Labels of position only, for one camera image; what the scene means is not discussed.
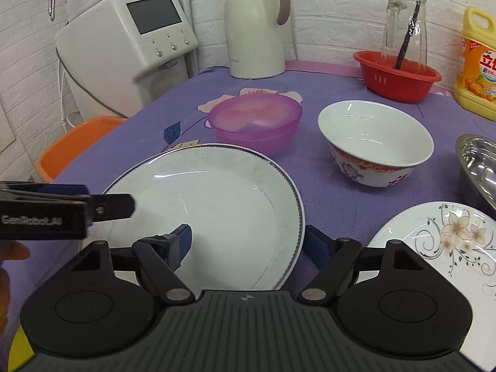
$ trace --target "orange label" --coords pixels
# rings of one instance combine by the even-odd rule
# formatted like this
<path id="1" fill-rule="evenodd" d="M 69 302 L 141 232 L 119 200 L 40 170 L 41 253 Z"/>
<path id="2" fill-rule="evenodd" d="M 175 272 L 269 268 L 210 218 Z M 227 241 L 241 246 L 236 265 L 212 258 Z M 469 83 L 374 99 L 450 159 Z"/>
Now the orange label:
<path id="1" fill-rule="evenodd" d="M 473 95 L 489 102 L 496 100 L 496 52 L 463 38 L 456 82 Z"/>

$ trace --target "detergent bottle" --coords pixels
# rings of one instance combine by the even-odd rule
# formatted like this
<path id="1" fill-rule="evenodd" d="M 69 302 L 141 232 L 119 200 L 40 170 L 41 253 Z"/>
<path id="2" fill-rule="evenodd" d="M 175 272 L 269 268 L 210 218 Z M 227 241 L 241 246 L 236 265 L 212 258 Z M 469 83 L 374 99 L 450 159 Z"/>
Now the detergent bottle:
<path id="1" fill-rule="evenodd" d="M 485 19 L 487 27 L 475 23 L 476 16 Z M 468 7 L 463 17 L 454 95 L 464 109 L 496 120 L 496 23 L 475 7 Z"/>

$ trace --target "glass pitcher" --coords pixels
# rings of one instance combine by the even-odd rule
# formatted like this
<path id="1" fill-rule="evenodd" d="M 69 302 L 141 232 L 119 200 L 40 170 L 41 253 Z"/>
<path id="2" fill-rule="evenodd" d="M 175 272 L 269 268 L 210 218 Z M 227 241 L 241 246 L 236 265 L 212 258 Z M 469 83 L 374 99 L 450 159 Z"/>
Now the glass pitcher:
<path id="1" fill-rule="evenodd" d="M 382 64 L 411 73 L 424 73 L 427 64 L 426 1 L 388 0 Z"/>

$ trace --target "plate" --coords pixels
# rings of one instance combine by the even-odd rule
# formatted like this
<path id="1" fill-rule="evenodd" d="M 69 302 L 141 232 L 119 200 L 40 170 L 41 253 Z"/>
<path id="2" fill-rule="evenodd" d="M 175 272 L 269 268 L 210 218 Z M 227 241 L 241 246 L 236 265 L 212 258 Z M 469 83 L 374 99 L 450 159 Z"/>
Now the plate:
<path id="1" fill-rule="evenodd" d="M 189 224 L 192 248 L 176 274 L 197 296 L 204 289 L 278 289 L 302 248 L 305 219 L 294 182 L 246 148 L 202 144 L 159 154 L 106 193 L 130 193 L 136 211 L 129 219 L 95 223 L 84 244 L 104 239 L 126 247 Z M 133 273 L 116 275 L 137 283 Z"/>
<path id="2" fill-rule="evenodd" d="M 475 208 L 436 201 L 398 214 L 369 247 L 401 239 L 470 302 L 473 321 L 461 353 L 484 370 L 496 365 L 496 222 Z M 377 272 L 360 273 L 359 281 Z"/>

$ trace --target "purple plastic bowl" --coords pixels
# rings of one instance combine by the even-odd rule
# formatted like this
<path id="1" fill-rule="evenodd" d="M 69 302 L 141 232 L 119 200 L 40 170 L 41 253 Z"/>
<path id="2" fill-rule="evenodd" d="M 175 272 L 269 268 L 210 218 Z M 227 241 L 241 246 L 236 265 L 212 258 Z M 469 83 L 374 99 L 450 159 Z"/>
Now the purple plastic bowl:
<path id="1" fill-rule="evenodd" d="M 220 143 L 270 155 L 293 139 L 302 112 L 302 106 L 287 96 L 256 93 L 219 103 L 208 114 L 208 121 Z"/>

